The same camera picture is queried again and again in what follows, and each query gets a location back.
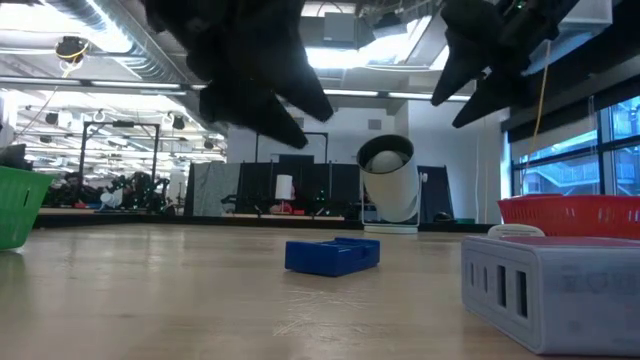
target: pipe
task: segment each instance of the pipe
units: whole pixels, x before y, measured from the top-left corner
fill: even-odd
[[[143,57],[122,58],[117,61],[131,69],[142,80],[154,82],[188,81],[187,76],[178,70],[120,1],[46,0],[46,3],[61,13],[81,21],[98,33],[119,31],[121,36],[131,42],[131,48],[126,51],[126,54]]]

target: window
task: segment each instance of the window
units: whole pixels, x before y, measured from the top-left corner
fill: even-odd
[[[640,195],[640,147],[632,146],[614,152],[615,194]]]
[[[597,155],[558,161],[520,171],[522,194],[592,195],[600,193]]]
[[[598,133],[596,130],[589,131],[574,138],[567,139],[561,143],[540,149],[531,154],[531,161],[543,159],[549,156],[565,154],[573,150],[594,147],[598,144]],[[521,163],[527,162],[527,155],[520,158]]]
[[[638,108],[640,96],[623,101],[611,107],[611,129],[613,140],[625,139],[640,135],[640,118]]]
[[[513,195],[640,196],[638,110],[640,96],[598,111],[588,123],[551,130],[542,146],[553,145],[535,151],[529,160],[522,156],[527,151],[523,143],[512,146],[517,159],[512,166]],[[596,126],[602,131],[591,130]]]

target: black partition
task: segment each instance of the black partition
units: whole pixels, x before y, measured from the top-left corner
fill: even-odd
[[[283,163],[243,163],[238,179],[237,197],[240,199],[262,199],[275,202],[275,187],[279,174],[291,175],[299,202],[313,202],[322,192],[326,200],[359,207],[360,169],[351,164],[310,164],[308,162],[285,161]],[[419,173],[426,173],[428,181],[422,184],[421,219],[422,224],[433,222],[440,212],[452,217],[453,204],[446,167],[419,166]],[[193,199],[193,168],[189,174],[187,204]],[[251,205],[236,207],[238,213],[255,213]]]
[[[420,223],[433,222],[433,217],[440,212],[455,217],[447,168],[418,166],[418,172],[428,175],[427,182],[422,184]]]

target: white ball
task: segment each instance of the white ball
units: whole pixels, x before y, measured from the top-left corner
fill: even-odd
[[[381,151],[371,159],[371,171],[388,173],[398,170],[404,165],[402,158],[395,151]]]

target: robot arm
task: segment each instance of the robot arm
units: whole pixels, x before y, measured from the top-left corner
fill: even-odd
[[[450,55],[431,102],[440,105],[474,79],[478,89],[453,122],[459,128],[504,107],[530,106],[538,89],[522,73],[529,55],[558,36],[578,0],[447,0],[442,18]],[[484,69],[491,73],[483,79]]]
[[[208,82],[200,93],[205,120],[303,148],[307,139],[276,95],[320,121],[333,116],[298,33],[303,0],[141,1],[152,28],[173,34],[189,68]]]

